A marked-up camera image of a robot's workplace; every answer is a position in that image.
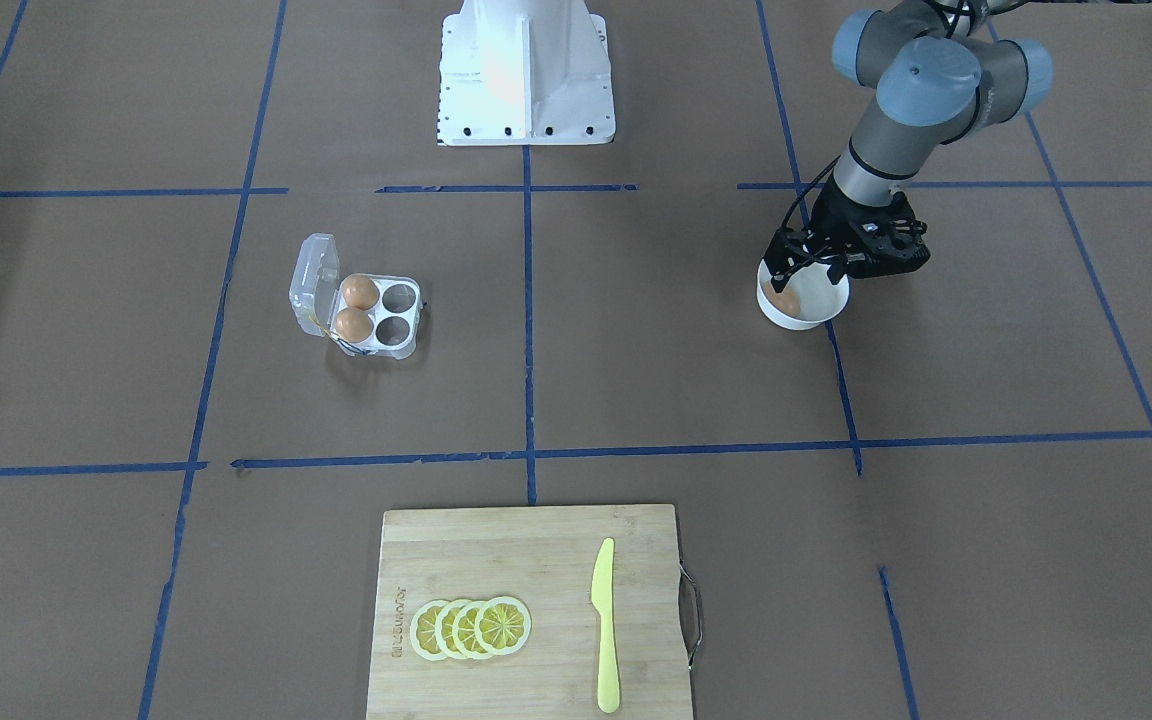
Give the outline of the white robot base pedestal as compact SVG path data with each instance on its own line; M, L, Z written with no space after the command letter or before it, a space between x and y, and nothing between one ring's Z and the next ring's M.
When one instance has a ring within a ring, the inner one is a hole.
M608 28L584 1L465 1L444 18L440 41L439 145L616 137Z

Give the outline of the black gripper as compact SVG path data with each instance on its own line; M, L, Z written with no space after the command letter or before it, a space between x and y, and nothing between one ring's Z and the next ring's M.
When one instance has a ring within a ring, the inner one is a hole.
M914 213L905 194L897 192L882 209L851 200L836 185L826 185L814 199L809 222L794 229L787 222L773 233L764 256L765 281L772 293L786 290L797 270L824 264L827 296L849 297L850 279L916 272L931 260L925 247L927 223Z

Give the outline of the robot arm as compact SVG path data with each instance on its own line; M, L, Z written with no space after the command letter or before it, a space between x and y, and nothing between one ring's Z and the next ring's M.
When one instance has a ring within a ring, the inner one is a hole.
M838 28L831 58L873 99L836 156L813 179L814 204L803 227L787 211L765 250L765 300L781 300L791 278L823 270L846 279L920 270L931 252L905 183L940 146L1009 122L1041 105L1053 86L1053 59L1039 41L979 41L990 15L1014 1L901 1L856 12Z

